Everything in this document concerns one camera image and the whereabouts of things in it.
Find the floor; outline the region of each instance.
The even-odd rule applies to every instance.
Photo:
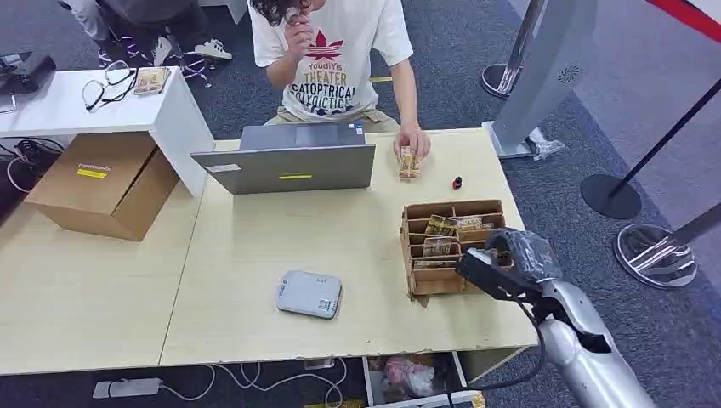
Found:
[[[502,101],[478,87],[477,77],[484,66],[507,57],[519,27],[519,10],[525,6],[522,1],[404,0],[425,128],[474,128],[497,115]],[[95,66],[93,44],[53,2],[9,0],[5,10],[0,38],[11,41],[0,42],[0,53],[33,49],[52,54],[60,69]],[[248,20],[235,26],[221,8],[207,13],[215,34],[236,58],[219,65],[211,88],[198,82],[191,88],[213,135],[237,138],[243,126],[272,115],[280,93],[270,89],[253,65]],[[641,0],[601,2],[595,38],[597,68],[542,124],[547,135],[566,144],[566,150],[546,161],[507,161],[503,168],[526,227],[551,241],[566,278],[593,300],[659,406],[720,406],[721,297],[714,286],[719,262],[713,247],[718,232],[695,244],[703,269],[698,279],[682,291],[659,292],[625,274],[613,258],[610,241],[626,223],[600,217],[578,194],[578,185],[589,174],[624,174],[710,87],[721,67],[719,44]],[[373,70],[377,75],[387,72],[377,58]],[[379,108],[397,116],[391,84],[379,83],[377,90]],[[719,99],[709,104],[634,182],[643,193],[639,222],[678,226],[718,202],[721,162],[719,139],[713,134],[721,128],[719,116],[713,114],[718,107]],[[524,353],[487,381],[523,375],[535,358],[535,350]],[[273,363],[264,381],[299,370],[298,363]],[[359,370],[358,361],[351,360],[343,386],[350,398],[362,399],[365,392]],[[99,379],[152,376],[194,394],[202,391],[208,372],[180,367],[2,377],[0,400],[28,407],[186,406],[165,393],[90,399]],[[220,377],[206,398],[187,406],[301,406],[321,402],[325,391],[324,384],[299,382],[271,394],[240,392],[227,377]],[[485,396],[489,407],[575,406],[549,366],[529,382]]]

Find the white t-shirt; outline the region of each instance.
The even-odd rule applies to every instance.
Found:
[[[286,22],[271,26],[252,6],[255,63],[261,68],[285,55]],[[371,48],[388,66],[413,54],[400,0],[327,0],[309,15],[313,38],[283,91],[283,106],[307,122],[340,121],[375,108]]]

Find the laptop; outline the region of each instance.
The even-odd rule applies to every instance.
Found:
[[[190,156],[231,194],[363,189],[376,146],[360,123],[302,123],[243,128],[241,148]]]

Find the robotic arm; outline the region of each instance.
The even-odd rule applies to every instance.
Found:
[[[551,246],[527,231],[494,231],[486,250],[510,251],[511,270],[489,251],[463,254],[456,272],[497,300],[528,303],[548,360],[583,408],[655,407],[585,293],[563,281]]]

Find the long dark hair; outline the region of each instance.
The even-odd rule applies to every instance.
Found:
[[[288,10],[310,5],[311,0],[250,0],[250,4],[270,23],[278,26],[288,15]]]

